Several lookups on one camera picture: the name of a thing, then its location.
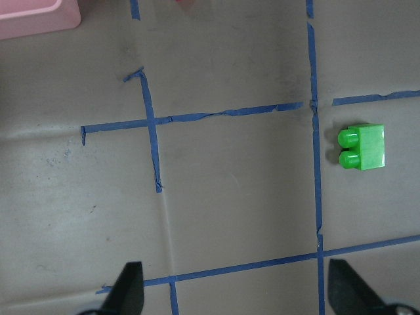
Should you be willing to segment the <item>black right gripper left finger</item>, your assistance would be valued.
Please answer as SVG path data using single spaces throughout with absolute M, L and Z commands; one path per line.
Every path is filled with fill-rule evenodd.
M 144 278 L 141 262 L 128 262 L 105 301 L 100 314 L 139 315 L 144 307 Z

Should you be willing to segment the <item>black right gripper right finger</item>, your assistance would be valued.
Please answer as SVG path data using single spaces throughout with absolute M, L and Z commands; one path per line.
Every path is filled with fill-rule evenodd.
M 329 262 L 328 301 L 335 314 L 394 314 L 394 308 L 343 259 Z

